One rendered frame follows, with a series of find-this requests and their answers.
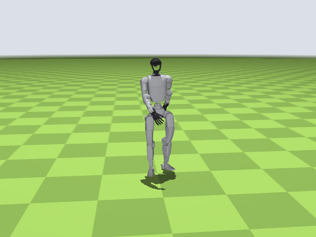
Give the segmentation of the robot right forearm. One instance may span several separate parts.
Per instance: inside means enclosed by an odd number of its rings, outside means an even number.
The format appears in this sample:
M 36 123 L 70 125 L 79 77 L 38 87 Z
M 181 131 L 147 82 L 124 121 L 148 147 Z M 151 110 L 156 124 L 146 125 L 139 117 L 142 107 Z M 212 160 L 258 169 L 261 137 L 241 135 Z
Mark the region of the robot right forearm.
M 150 113 L 152 113 L 154 110 L 153 110 L 153 106 L 152 106 L 150 100 L 146 98 L 145 94 L 142 96 L 142 98 L 143 98 L 143 102 L 146 105 L 147 109 L 149 110 Z

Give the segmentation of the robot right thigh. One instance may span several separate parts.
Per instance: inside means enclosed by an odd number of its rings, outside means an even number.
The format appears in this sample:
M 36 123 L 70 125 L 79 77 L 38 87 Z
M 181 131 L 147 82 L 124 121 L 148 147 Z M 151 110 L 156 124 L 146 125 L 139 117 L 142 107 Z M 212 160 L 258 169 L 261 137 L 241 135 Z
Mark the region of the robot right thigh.
M 154 119 L 151 114 L 145 116 L 145 130 L 147 138 L 147 146 L 151 145 L 152 148 L 155 147 L 155 142 L 153 141 L 153 131 L 154 131 Z

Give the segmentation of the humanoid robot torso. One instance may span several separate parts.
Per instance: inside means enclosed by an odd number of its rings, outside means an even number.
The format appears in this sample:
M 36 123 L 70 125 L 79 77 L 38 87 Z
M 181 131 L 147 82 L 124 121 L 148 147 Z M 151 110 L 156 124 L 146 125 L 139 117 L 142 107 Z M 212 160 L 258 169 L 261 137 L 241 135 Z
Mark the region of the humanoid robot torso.
M 148 94 L 150 95 L 150 100 L 152 102 L 156 102 L 154 104 L 154 109 L 156 113 L 163 115 L 165 117 L 165 111 L 164 108 L 162 107 L 162 102 L 165 99 L 166 96 L 166 77 L 165 75 L 162 75 L 159 73 L 160 76 L 153 76 L 155 74 L 152 74 L 148 77 L 148 83 L 147 83 L 147 90 Z M 164 118 L 160 116 L 160 118 Z

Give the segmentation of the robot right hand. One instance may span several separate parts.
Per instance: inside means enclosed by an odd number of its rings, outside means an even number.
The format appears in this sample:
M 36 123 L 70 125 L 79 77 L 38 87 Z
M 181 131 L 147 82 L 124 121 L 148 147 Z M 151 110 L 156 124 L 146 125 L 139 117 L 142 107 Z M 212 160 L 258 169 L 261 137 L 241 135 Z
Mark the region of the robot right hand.
M 160 118 L 160 116 L 162 116 L 162 117 L 164 117 L 164 116 L 163 116 L 163 115 L 160 115 L 160 114 L 158 114 L 158 113 L 156 113 L 156 111 L 155 111 L 154 108 L 153 108 L 153 110 L 154 110 L 154 111 L 151 113 L 151 115 L 153 116 L 153 119 L 155 120 L 156 124 L 159 125 L 159 124 L 163 123 L 163 122 L 160 121 L 160 120 L 162 120 L 162 119 Z M 157 121 L 156 121 L 156 120 L 157 120 Z M 158 120 L 159 120 L 161 123 L 160 123 Z M 164 121 L 164 120 L 162 120 L 162 121 Z M 157 122 L 158 122 L 159 124 L 158 124 Z

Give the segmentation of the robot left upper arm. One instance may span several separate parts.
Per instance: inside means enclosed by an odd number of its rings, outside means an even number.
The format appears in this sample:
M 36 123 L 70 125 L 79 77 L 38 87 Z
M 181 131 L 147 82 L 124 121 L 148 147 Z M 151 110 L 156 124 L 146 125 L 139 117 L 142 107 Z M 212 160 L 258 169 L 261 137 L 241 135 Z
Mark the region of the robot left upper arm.
M 172 85 L 172 78 L 170 75 L 165 75 L 166 77 L 166 96 L 172 95 L 171 85 Z

